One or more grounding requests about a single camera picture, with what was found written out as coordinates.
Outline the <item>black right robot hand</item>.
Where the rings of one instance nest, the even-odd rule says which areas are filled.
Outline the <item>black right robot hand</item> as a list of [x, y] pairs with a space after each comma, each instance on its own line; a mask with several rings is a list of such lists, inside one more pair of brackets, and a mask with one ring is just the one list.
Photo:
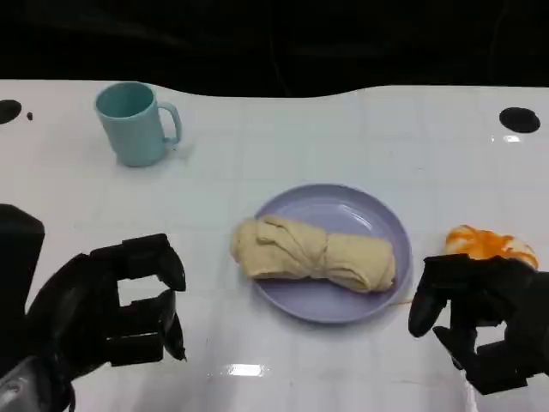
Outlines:
[[408, 317], [433, 331], [482, 395], [548, 372], [548, 274], [514, 258], [427, 257]]

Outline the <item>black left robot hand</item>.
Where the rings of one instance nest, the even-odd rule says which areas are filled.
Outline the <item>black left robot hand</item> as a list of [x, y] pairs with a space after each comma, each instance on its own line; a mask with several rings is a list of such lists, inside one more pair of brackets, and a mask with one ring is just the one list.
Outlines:
[[[166, 290], [122, 305], [119, 282], [149, 276]], [[184, 266], [163, 233], [79, 254], [46, 282], [29, 308], [33, 349], [68, 380], [106, 363], [161, 361], [164, 353], [182, 361], [176, 294], [185, 289]]]

